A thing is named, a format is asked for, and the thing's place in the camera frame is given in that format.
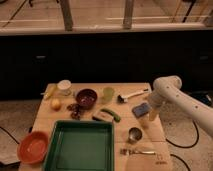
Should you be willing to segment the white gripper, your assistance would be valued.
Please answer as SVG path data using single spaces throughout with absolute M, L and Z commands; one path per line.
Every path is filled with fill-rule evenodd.
M 152 108 L 149 112 L 149 120 L 154 121 L 158 115 L 158 111 L 156 109 L 159 109 L 164 104 L 165 98 L 158 92 L 153 91 L 148 95 L 147 101 Z

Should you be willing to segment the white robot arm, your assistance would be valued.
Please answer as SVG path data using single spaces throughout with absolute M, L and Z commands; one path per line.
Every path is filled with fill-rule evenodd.
M 154 121 L 159 108 L 170 101 L 188 114 L 209 136 L 213 138 L 213 108 L 183 93 L 182 80 L 178 76 L 159 77 L 153 82 L 153 91 L 147 101 L 151 107 L 149 120 Z

